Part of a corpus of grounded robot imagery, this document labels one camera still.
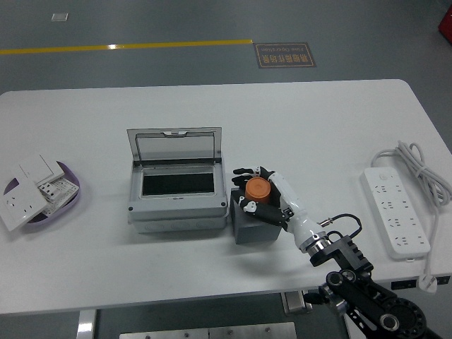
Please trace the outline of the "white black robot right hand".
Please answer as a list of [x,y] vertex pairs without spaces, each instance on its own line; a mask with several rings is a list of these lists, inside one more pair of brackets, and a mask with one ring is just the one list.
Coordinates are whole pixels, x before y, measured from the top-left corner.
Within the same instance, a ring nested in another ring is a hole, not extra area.
[[[309,216],[288,181],[281,174],[262,166],[238,168],[233,171],[232,183],[238,189],[233,200],[250,217],[284,229],[295,238],[303,253],[312,254],[330,244],[326,232]],[[245,187],[253,178],[270,184],[270,202],[255,202],[245,196]]]

